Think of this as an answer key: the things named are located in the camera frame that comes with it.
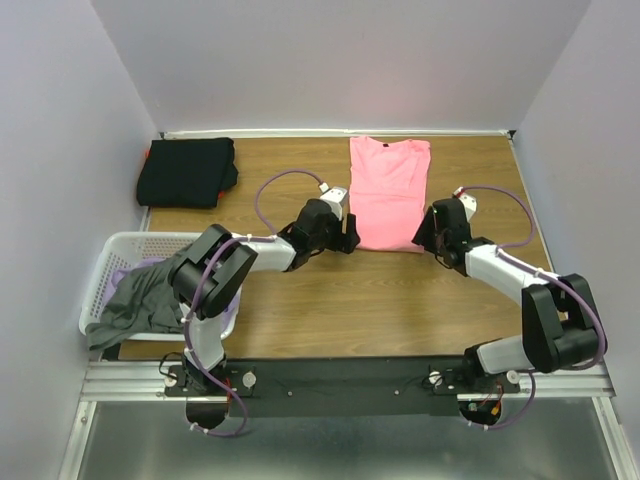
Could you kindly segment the pink t shirt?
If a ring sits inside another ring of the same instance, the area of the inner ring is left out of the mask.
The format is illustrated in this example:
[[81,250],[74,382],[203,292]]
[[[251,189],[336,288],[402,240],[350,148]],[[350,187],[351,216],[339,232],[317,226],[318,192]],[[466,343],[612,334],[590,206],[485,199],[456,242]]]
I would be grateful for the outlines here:
[[412,239],[425,211],[431,144],[408,139],[349,141],[349,211],[356,216],[359,247],[418,253]]

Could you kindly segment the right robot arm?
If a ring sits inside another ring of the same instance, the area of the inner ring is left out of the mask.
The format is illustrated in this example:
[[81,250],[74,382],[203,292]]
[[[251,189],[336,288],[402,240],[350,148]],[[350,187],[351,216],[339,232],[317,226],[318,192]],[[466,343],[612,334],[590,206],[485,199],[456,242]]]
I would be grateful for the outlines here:
[[465,351],[462,384],[480,392],[511,370],[552,373],[599,363],[607,339],[588,281],[536,268],[485,237],[473,237],[475,211],[475,198],[466,194],[438,200],[413,238],[446,268],[485,283],[521,309],[520,335]]

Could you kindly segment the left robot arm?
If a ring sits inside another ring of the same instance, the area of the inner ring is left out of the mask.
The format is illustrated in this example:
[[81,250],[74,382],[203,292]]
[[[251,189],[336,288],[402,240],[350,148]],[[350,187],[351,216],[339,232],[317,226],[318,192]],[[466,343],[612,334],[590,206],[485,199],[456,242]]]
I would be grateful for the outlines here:
[[234,235],[208,227],[168,275],[175,298],[187,308],[182,322],[187,382],[201,395],[214,393],[225,360],[222,317],[253,272],[291,272],[325,251],[351,254],[360,243],[357,217],[339,202],[311,199],[296,220],[268,237]]

